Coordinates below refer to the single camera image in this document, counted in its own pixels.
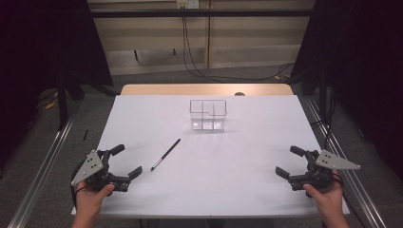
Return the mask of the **aluminium floor rail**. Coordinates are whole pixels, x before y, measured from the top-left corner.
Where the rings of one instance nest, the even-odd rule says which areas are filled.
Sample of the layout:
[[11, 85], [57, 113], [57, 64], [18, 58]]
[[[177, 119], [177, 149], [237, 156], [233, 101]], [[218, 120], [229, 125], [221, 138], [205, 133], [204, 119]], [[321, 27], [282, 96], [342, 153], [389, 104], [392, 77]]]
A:
[[[334, 152], [336, 155], [340, 156], [343, 159], [346, 159], [347, 156], [341, 148], [339, 142], [336, 139], [335, 134], [330, 130], [330, 127], [327, 126], [322, 118], [319, 116], [319, 106], [316, 101], [308, 97], [306, 99], [306, 103], [309, 106], [310, 112], [312, 113], [315, 120], [318, 122], [318, 127], [321, 131], [321, 134], [324, 137], [325, 144], [328, 148]], [[342, 174], [345, 177], [345, 180], [348, 182], [357, 203], [365, 216], [365, 219], [369, 222], [370, 228], [387, 228], [383, 218], [381, 217], [379, 211], [377, 210], [374, 202], [368, 195], [366, 189], [364, 188], [362, 182], [360, 181], [356, 171], [354, 170], [346, 170], [342, 171]]]
[[77, 116], [80, 109], [80, 102], [76, 102], [72, 105], [71, 111], [67, 114], [67, 119], [62, 123], [61, 128], [55, 134], [55, 138], [49, 148], [39, 170], [29, 186], [28, 192], [24, 195], [21, 203], [16, 209], [8, 228], [25, 228], [29, 216], [41, 195], [44, 185], [48, 179], [49, 173], [55, 163], [59, 152], [63, 148], [68, 133], [71, 129], [72, 123]]

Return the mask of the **white wall socket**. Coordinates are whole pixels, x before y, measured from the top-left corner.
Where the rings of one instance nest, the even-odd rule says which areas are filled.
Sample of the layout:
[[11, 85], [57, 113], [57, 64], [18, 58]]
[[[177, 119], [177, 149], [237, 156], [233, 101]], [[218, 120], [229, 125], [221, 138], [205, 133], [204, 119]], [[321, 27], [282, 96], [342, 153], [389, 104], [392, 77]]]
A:
[[200, 7], [199, 0], [177, 0], [178, 9], [191, 9], [196, 10]]

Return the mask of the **clear acrylic pen holder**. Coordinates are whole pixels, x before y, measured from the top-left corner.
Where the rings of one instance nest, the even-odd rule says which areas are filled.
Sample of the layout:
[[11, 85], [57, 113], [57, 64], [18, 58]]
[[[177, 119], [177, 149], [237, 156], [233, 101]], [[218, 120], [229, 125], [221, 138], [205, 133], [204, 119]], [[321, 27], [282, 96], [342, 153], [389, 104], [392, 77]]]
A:
[[189, 112], [193, 130], [223, 130], [227, 116], [227, 102], [191, 100]]

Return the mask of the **black metal stand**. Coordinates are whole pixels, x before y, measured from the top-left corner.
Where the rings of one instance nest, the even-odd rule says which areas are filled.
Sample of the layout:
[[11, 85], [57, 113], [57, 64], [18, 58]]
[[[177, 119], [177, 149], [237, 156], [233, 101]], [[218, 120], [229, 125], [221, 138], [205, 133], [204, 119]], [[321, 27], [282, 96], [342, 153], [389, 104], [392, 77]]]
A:
[[57, 94], [58, 94], [58, 105], [59, 105], [59, 130], [62, 130], [68, 120], [68, 111], [67, 111], [67, 95], [66, 95], [66, 86], [64, 82], [64, 75], [62, 73], [59, 74], [57, 80]]

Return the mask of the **wooden table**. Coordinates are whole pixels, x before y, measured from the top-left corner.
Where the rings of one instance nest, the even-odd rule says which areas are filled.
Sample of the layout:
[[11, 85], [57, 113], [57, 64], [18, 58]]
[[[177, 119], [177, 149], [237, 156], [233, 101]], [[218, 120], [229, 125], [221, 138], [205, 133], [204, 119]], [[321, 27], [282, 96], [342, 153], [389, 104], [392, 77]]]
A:
[[245, 96], [293, 95], [287, 84], [132, 84], [125, 85], [121, 94], [232, 96], [236, 92]]

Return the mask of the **white table cover sheet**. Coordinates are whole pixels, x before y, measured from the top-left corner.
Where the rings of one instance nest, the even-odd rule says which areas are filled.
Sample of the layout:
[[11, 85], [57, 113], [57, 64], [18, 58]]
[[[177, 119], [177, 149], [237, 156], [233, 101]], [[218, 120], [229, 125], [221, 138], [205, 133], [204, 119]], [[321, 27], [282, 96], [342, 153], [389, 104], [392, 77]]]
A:
[[[99, 149], [125, 151], [110, 172], [143, 173], [125, 193], [106, 198], [105, 218], [278, 218], [308, 216], [317, 209], [302, 191], [275, 173], [306, 171], [292, 145], [317, 150], [317, 139], [297, 96], [227, 96], [222, 131], [193, 130], [189, 96], [116, 98]], [[177, 140], [160, 165], [151, 166]]]

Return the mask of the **black pen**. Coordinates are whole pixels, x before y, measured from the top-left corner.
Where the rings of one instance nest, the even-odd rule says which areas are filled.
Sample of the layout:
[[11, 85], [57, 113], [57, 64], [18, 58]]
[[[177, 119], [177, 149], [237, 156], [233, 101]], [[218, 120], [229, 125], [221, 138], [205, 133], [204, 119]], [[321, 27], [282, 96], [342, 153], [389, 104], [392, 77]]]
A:
[[168, 154], [180, 143], [182, 139], [177, 139], [168, 149], [167, 151], [151, 166], [150, 172], [153, 172], [160, 163], [168, 156]]

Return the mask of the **person's right hand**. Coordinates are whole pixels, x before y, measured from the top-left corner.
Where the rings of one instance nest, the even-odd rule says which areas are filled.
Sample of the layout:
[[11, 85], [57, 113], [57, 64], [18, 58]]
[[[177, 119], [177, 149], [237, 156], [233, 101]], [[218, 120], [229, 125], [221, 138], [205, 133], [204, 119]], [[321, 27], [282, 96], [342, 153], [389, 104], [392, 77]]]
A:
[[321, 219], [344, 217], [342, 211], [342, 180], [336, 170], [332, 182], [325, 190], [317, 190], [311, 184], [304, 184], [303, 189], [315, 200]]

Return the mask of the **black horizontal bar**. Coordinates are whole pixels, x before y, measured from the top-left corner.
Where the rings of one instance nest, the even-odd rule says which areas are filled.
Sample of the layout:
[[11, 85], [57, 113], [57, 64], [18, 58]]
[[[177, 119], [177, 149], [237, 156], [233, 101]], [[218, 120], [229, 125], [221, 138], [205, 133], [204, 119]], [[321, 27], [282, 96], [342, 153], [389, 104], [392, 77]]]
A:
[[312, 9], [92, 9], [94, 18], [143, 17], [304, 17]]

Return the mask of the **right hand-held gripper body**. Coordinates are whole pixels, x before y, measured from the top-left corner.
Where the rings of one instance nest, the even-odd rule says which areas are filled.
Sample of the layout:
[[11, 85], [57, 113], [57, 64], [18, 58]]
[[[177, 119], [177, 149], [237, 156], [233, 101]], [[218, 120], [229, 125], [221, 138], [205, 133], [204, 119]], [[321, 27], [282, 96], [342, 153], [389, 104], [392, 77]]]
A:
[[334, 170], [358, 170], [359, 164], [353, 163], [327, 150], [308, 151], [303, 156], [307, 160], [307, 172], [289, 177], [292, 190], [302, 190], [304, 184], [311, 184], [316, 189], [327, 188], [332, 181]]

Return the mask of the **black curtain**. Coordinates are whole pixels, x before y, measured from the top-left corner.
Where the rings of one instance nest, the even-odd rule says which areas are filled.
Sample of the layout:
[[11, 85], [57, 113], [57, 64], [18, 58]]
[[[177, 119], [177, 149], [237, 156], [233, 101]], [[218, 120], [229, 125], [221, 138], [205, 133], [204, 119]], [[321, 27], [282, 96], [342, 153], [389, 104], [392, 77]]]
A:
[[403, 181], [403, 0], [315, 0], [291, 79], [325, 81]]
[[0, 168], [61, 76], [73, 97], [112, 84], [88, 0], [0, 0]]

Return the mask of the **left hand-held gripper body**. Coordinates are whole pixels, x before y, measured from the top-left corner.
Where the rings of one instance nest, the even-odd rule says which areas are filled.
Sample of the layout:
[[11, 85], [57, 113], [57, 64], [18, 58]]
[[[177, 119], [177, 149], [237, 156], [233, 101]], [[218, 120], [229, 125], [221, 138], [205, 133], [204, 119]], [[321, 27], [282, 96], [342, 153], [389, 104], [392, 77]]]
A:
[[118, 177], [108, 171], [111, 156], [108, 150], [92, 150], [73, 174], [70, 185], [76, 186], [79, 182], [85, 181], [92, 190], [99, 191], [106, 185], [113, 184], [115, 191], [126, 192], [130, 178]]

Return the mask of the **person's left hand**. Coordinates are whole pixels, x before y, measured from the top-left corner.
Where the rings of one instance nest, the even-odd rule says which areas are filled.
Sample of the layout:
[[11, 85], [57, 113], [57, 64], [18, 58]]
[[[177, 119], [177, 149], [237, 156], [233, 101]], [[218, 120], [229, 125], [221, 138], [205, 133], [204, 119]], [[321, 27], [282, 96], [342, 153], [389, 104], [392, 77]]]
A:
[[103, 200], [114, 189], [113, 184], [108, 184], [100, 191], [92, 191], [84, 181], [79, 182], [76, 190], [76, 218], [96, 219], [99, 217]]

